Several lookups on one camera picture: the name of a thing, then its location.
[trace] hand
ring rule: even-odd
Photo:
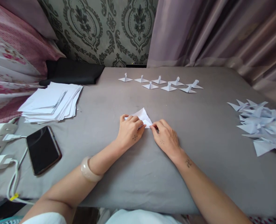
[[[154,122],[150,126],[150,129],[152,130],[157,145],[173,162],[174,159],[186,155],[179,145],[176,131],[164,119]]]
[[[143,124],[143,121],[141,121],[138,116],[122,115],[120,117],[120,126],[116,142],[118,142],[123,149],[128,150],[140,140],[145,127],[146,124]]]

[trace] green patterned wallpaper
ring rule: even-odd
[[[147,64],[158,0],[39,0],[70,59]]]

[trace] small tattoo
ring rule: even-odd
[[[192,163],[190,162],[190,160],[186,160],[186,162],[185,162],[186,164],[187,164],[187,166],[188,166],[188,168],[190,168],[191,166],[192,166]]]
[[[135,141],[137,137],[138,137],[138,135],[134,135],[134,137],[132,139]]]

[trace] white paper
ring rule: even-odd
[[[257,156],[261,156],[261,155],[271,151],[272,149],[276,148],[275,144],[267,143],[263,140],[254,140],[253,143],[254,143],[254,147],[255,147]]]
[[[235,111],[238,111],[240,108],[241,108],[241,106],[238,106],[238,105],[235,105],[235,104],[233,104],[233,103],[229,103],[229,102],[227,102],[230,106],[232,106],[232,108],[235,110]]]
[[[146,124],[146,127],[145,128],[149,128],[150,125],[152,125],[152,122],[150,120],[150,118],[148,117],[144,107],[139,110],[138,112],[132,114],[132,116],[138,116],[138,118],[143,121],[144,124]]]
[[[172,90],[176,90],[177,88],[172,87],[171,83],[168,83],[167,86],[162,87],[161,89],[166,90],[166,91],[172,91]]]
[[[143,87],[147,88],[147,89],[155,89],[158,88],[158,86],[155,86],[152,84],[152,82],[149,82],[149,84],[147,85],[143,85]]]
[[[249,134],[254,134],[257,132],[257,127],[255,124],[245,124],[245,125],[238,125],[240,129],[243,129],[244,131],[248,132]]]
[[[143,75],[141,75],[140,79],[135,79],[135,81],[137,81],[137,82],[149,82],[148,80],[143,78]]]
[[[30,96],[28,100],[19,108],[19,111],[22,111],[22,116],[25,117],[25,122],[37,122],[39,124],[46,122],[58,122],[65,118],[70,118],[75,116],[75,108],[78,97],[82,90],[82,86],[74,84],[61,84],[51,82],[50,85],[45,89],[49,93],[47,98],[42,100],[43,94],[39,94],[42,91],[39,91],[38,94]],[[51,104],[54,104],[55,100],[53,96],[60,95],[58,102],[54,108],[48,108]],[[31,106],[35,109],[31,111],[28,110],[28,107]]]
[[[195,80],[192,84],[187,84],[187,86],[191,85],[194,89],[203,89],[201,86],[198,86],[199,80]]]
[[[121,79],[118,79],[118,80],[123,81],[123,82],[132,81],[132,79],[126,77],[126,73],[124,74],[124,78],[121,78]]]
[[[257,106],[257,104],[256,104],[256,103],[254,103],[253,101],[248,100],[248,99],[247,99],[247,101],[249,102],[250,106]]]
[[[161,80],[161,76],[159,76],[159,78],[156,79],[156,80],[152,80],[152,82],[155,82],[156,84],[163,84],[163,83],[166,83],[165,81]]]
[[[184,86],[183,83],[179,82],[179,77],[175,81],[170,81],[169,83],[175,85],[175,86]]]
[[[196,93],[194,90],[192,90],[192,85],[188,85],[187,88],[179,89],[187,93]]]
[[[276,110],[265,107],[267,102],[257,104],[247,99],[247,103],[237,100],[239,105],[229,103],[239,111],[242,125],[239,128],[248,132],[243,136],[255,138],[253,141],[257,156],[276,148]]]

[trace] smartphone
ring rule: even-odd
[[[27,146],[35,176],[47,171],[62,158],[61,151],[50,126],[27,137]]]

